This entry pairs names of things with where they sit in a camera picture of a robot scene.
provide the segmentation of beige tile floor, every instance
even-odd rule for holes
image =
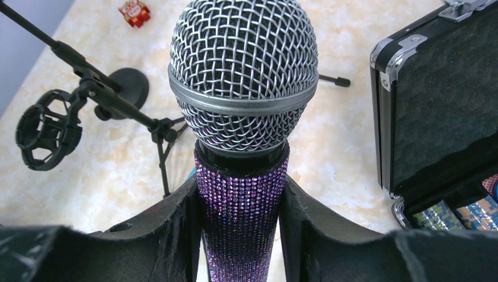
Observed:
[[[147,0],[152,18],[132,29],[121,0],[76,0],[55,33],[110,73],[142,70],[150,81],[144,113],[181,116],[169,88],[167,65],[174,24],[187,0]],[[318,38],[319,71],[352,80],[350,88],[320,82],[290,136],[288,173],[303,189],[346,218],[380,232],[398,229],[376,182],[369,54],[375,44],[442,5],[438,0],[301,0]],[[102,122],[89,101],[80,112],[83,137],[76,150],[49,172],[27,169],[15,145],[17,121],[49,89],[70,92],[72,70],[45,49],[0,122],[0,223],[66,224],[91,232],[134,216],[163,195],[158,157],[147,130],[132,121]],[[178,187],[193,168],[194,135],[174,146],[167,164]],[[201,255],[198,281],[207,281]],[[277,230],[268,281],[285,281]]]

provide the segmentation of microphone head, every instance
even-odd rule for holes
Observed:
[[[318,83],[316,36],[295,0],[193,0],[170,57],[186,122],[203,145],[230,157],[283,144]]]

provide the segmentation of metal latch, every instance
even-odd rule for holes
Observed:
[[[443,0],[443,2],[450,7],[439,13],[439,16],[455,22],[460,22],[470,17],[474,11],[481,11],[496,1],[497,0]]]

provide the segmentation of briefcase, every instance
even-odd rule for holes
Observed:
[[[378,182],[404,229],[498,231],[498,2],[445,2],[371,52]]]

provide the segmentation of silver mesh grille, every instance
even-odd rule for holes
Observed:
[[[295,0],[193,0],[176,24],[170,56],[170,80],[226,100],[279,100],[309,90],[318,77],[316,37]],[[177,101],[203,143],[230,152],[279,145],[306,106],[249,117]]]

